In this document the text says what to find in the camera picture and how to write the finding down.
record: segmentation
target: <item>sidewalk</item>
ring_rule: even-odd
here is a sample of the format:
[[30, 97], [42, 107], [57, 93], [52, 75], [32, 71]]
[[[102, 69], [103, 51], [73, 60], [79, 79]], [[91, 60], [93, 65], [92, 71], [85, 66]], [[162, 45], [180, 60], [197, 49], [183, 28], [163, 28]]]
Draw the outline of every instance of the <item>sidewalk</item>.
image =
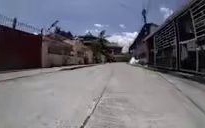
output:
[[205, 113], [205, 84], [200, 84], [188, 79], [174, 77], [168, 74], [158, 73], [180, 93], [190, 100], [196, 107]]
[[20, 70], [20, 71], [11, 71], [11, 72], [0, 72], [0, 81], [13, 80], [17, 78], [30, 77], [34, 75], [52, 73], [57, 71], [64, 70], [74, 70], [78, 68], [90, 67], [91, 65], [74, 65], [74, 66], [64, 66], [64, 67], [53, 67], [53, 68], [41, 68], [41, 69], [29, 69], [29, 70]]
[[186, 97], [200, 111], [205, 113], [205, 78], [187, 73], [156, 70], [150, 67], [133, 65], [136, 67], [149, 69], [169, 82], [177, 91]]

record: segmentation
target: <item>red wall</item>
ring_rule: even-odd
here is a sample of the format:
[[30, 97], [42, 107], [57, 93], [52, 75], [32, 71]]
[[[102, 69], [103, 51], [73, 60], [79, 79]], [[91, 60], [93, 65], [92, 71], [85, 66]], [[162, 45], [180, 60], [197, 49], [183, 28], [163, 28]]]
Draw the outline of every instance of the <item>red wall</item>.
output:
[[42, 37], [0, 25], [0, 71], [41, 67]]

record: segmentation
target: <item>sky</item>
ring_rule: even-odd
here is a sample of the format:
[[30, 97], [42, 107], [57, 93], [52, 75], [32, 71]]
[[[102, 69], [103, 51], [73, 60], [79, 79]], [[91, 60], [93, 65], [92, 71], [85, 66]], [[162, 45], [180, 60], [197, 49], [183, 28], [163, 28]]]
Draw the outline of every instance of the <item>sky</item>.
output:
[[128, 49], [143, 26], [141, 11], [148, 10], [148, 22], [158, 25], [188, 0], [0, 0], [0, 13], [38, 28], [58, 26], [74, 35], [106, 30], [108, 40]]

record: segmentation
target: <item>street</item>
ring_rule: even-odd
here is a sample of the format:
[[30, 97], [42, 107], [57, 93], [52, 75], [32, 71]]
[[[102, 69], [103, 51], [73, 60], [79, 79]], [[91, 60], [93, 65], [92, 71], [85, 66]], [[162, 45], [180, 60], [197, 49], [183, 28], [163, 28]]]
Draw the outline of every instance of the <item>street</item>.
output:
[[80, 127], [205, 128], [205, 86], [125, 63], [0, 81], [0, 128]]

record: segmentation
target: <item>cloud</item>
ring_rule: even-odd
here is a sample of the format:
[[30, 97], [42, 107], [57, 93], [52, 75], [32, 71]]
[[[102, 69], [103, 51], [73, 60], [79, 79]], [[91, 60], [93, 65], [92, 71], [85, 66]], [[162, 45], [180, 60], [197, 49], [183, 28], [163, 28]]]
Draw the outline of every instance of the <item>cloud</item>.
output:
[[98, 29], [87, 29], [85, 33], [92, 33], [93, 35], [97, 35], [100, 31]]
[[126, 28], [126, 26], [125, 26], [124, 24], [119, 24], [119, 26], [120, 26], [121, 28], [123, 28], [123, 29]]
[[118, 43], [120, 46], [123, 46], [123, 52], [128, 52], [130, 45], [133, 43], [137, 35], [138, 32], [121, 32], [112, 34], [107, 40]]
[[95, 27], [98, 27], [98, 28], [105, 28], [105, 27], [109, 27], [109, 25], [107, 24], [94, 24]]
[[165, 6], [160, 7], [160, 12], [163, 14], [164, 20], [173, 14], [173, 10]]

